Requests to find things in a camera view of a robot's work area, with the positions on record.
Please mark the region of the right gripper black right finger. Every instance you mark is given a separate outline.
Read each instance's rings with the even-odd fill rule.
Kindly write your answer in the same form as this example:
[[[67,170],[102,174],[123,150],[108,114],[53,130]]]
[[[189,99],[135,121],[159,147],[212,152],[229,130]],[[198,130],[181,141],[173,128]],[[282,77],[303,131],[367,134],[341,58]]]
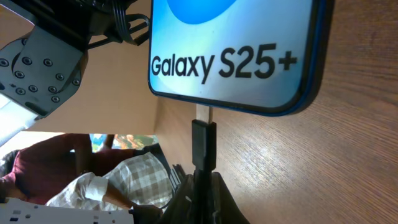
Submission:
[[[211,191],[213,195],[213,223],[249,224],[218,172],[213,172],[211,175]]]

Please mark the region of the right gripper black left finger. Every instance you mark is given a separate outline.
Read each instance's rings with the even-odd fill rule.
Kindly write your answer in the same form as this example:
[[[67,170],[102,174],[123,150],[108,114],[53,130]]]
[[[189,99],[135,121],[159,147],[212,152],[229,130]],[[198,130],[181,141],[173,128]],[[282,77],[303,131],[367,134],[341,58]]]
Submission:
[[[188,174],[157,224],[199,223],[197,176]]]

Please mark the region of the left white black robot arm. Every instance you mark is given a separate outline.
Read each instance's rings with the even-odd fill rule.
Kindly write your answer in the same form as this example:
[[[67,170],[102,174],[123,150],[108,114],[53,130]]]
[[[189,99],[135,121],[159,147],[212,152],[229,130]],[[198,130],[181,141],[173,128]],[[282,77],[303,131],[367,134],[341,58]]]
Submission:
[[[1,0],[34,25],[1,49],[1,144],[46,118],[79,89],[88,50],[111,42],[139,46],[150,26],[127,14],[132,1]]]

